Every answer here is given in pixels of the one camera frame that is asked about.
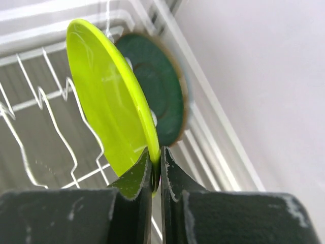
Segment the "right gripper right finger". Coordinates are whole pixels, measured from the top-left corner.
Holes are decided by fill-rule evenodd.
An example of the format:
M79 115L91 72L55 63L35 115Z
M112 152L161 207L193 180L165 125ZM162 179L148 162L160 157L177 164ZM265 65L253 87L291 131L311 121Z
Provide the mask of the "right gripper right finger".
M293 195L208 191L167 147L160 161L164 243L320 243Z

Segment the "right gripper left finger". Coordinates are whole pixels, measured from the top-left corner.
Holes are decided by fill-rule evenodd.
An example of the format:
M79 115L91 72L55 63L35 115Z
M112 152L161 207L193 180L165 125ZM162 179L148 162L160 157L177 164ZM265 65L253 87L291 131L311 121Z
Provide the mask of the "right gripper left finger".
M1 243L148 243L152 163L147 149L104 189L9 191Z

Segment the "lime green plate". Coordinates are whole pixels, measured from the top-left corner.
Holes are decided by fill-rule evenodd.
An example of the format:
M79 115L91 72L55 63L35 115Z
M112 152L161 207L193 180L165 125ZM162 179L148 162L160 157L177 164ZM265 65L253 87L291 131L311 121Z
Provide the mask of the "lime green plate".
M105 158L121 176L148 151L156 191L160 178L157 131L130 65L109 38L84 19L70 22L66 44L80 104L102 142Z

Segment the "dark green plate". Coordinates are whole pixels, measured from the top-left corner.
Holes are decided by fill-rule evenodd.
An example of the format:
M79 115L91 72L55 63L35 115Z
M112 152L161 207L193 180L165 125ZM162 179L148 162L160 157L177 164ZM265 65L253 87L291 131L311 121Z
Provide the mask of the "dark green plate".
M150 109L154 112L160 146L172 146L181 137L189 117L189 88L173 53L154 36L122 35L115 45L131 62Z

